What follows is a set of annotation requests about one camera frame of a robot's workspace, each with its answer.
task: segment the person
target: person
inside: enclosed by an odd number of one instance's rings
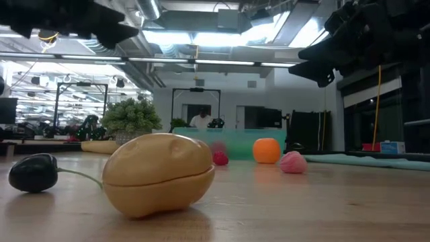
[[[189,125],[191,127],[196,128],[207,128],[208,124],[211,123],[211,121],[212,117],[206,113],[206,110],[204,108],[202,108],[200,109],[199,115],[196,115],[191,119]]]

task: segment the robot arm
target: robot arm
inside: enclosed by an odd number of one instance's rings
[[[319,87],[331,83],[333,69],[348,76],[378,65],[430,58],[429,0],[346,2],[325,23],[330,38],[299,52],[307,60],[289,68]]]
[[[68,36],[91,35],[106,48],[136,36],[138,29],[120,24],[124,14],[104,7],[94,0],[0,0],[0,25],[29,38],[34,28]]]

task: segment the red container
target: red container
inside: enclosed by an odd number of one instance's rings
[[[363,151],[372,151],[372,144],[363,144]],[[381,143],[375,143],[373,152],[381,152]]]

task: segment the green plant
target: green plant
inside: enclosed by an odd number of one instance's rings
[[[107,104],[101,124],[109,133],[117,131],[159,130],[161,119],[155,112],[154,105],[147,99],[136,101],[132,98],[116,104]]]
[[[174,118],[172,122],[170,122],[172,128],[186,127],[187,122],[185,122],[182,118]]]

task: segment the teal mat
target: teal mat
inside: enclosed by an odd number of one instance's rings
[[[285,130],[236,130],[227,128],[175,128],[173,133],[199,139],[209,146],[213,143],[225,144],[230,160],[254,160],[253,145],[259,138],[274,138],[281,150],[284,147]]]
[[[342,165],[362,165],[370,167],[386,167],[396,169],[411,169],[430,171],[430,163],[422,161],[408,161],[407,159],[375,159],[372,157],[355,157],[351,155],[304,155],[308,162],[332,163]]]

